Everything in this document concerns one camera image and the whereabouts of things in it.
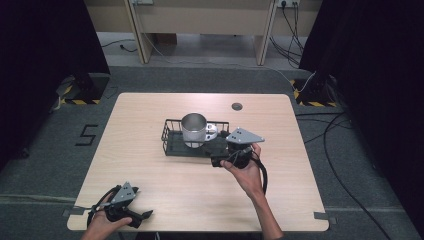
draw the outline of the wooden desk panel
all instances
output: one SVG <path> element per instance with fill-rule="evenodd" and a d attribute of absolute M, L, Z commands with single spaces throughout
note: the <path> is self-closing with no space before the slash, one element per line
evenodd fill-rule
<path fill-rule="evenodd" d="M 241 111 L 231 105 L 243 104 Z M 262 155 L 269 175 L 267 198 L 283 231 L 325 231 L 328 221 L 290 100 L 285 95 L 125 93 L 116 102 L 76 201 L 89 207 L 117 184 L 139 187 L 129 205 L 154 210 L 129 231 L 260 231 L 250 199 L 234 177 L 208 158 L 167 157 L 161 133 L 167 118 L 190 112 L 228 121 L 265 138 Z M 71 230 L 86 228 L 71 216 Z"/>

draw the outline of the power outlet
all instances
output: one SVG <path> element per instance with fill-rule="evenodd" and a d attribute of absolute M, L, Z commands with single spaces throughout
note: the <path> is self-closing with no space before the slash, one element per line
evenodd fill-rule
<path fill-rule="evenodd" d="M 300 0 L 278 0 L 277 7 L 281 7 L 281 3 L 286 1 L 286 8 L 294 8 L 294 4 L 297 4 L 299 7 Z"/>

